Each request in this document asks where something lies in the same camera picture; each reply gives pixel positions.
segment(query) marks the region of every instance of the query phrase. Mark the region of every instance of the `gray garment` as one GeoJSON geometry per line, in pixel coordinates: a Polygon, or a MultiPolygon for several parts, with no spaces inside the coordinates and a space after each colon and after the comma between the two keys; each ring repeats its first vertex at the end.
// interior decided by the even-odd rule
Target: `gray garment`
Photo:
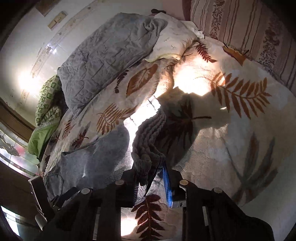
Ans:
{"type": "Polygon", "coordinates": [[[68,107],[83,107],[119,74],[147,56],[167,22],[119,13],[87,37],[58,69],[68,107]]]}
{"type": "Polygon", "coordinates": [[[146,195],[155,191],[161,180],[164,155],[157,151],[153,143],[164,122],[165,115],[162,110],[144,121],[139,129],[134,121],[128,118],[124,124],[120,124],[96,142],[71,153],[63,152],[57,165],[44,176],[49,200],[56,195],[64,194],[72,187],[79,190],[84,187],[95,190],[105,188],[120,179],[122,173],[130,170],[135,163],[139,180],[144,178],[149,182],[136,187],[138,194],[135,202],[141,202],[146,195]],[[132,145],[133,153],[141,154],[141,158],[146,154],[144,160],[137,154],[134,154],[133,160],[132,145]]]}

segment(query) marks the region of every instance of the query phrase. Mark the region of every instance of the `window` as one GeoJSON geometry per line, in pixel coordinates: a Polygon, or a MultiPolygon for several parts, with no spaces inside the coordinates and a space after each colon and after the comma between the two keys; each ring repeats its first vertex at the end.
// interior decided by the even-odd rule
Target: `window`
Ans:
{"type": "Polygon", "coordinates": [[[0,161],[32,178],[38,174],[39,160],[27,151],[27,145],[0,122],[0,161]]]}

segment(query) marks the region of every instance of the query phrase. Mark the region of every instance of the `white pillowcase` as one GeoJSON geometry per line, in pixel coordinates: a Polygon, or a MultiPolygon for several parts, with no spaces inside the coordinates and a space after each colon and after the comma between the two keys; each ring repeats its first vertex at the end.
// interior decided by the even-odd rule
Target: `white pillowcase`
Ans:
{"type": "Polygon", "coordinates": [[[160,32],[160,36],[153,47],[153,51],[145,58],[148,62],[154,62],[161,58],[175,58],[180,60],[185,50],[197,40],[197,36],[176,18],[158,13],[154,18],[161,18],[168,25],[160,32]]]}

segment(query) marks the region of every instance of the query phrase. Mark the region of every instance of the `green patterned fabric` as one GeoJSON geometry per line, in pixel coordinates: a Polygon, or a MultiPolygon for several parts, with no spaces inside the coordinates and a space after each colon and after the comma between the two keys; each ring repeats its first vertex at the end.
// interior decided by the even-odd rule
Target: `green patterned fabric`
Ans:
{"type": "Polygon", "coordinates": [[[40,90],[40,100],[36,110],[36,125],[52,121],[61,117],[61,111],[51,108],[54,101],[54,94],[62,89],[62,84],[58,75],[51,77],[45,82],[40,90]]]}

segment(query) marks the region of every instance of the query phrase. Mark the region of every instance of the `wall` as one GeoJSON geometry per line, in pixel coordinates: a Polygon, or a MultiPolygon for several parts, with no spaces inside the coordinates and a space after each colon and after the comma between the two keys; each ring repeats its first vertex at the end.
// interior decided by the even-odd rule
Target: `wall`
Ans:
{"type": "Polygon", "coordinates": [[[92,11],[58,43],[34,79],[30,72],[37,58],[60,29],[92,0],[61,0],[45,17],[33,8],[14,28],[0,52],[0,97],[23,118],[35,125],[35,110],[42,84],[75,48],[107,19],[118,12],[149,15],[152,8],[162,9],[159,0],[106,0],[92,11]],[[50,30],[47,25],[61,11],[67,16],[50,30]]]}

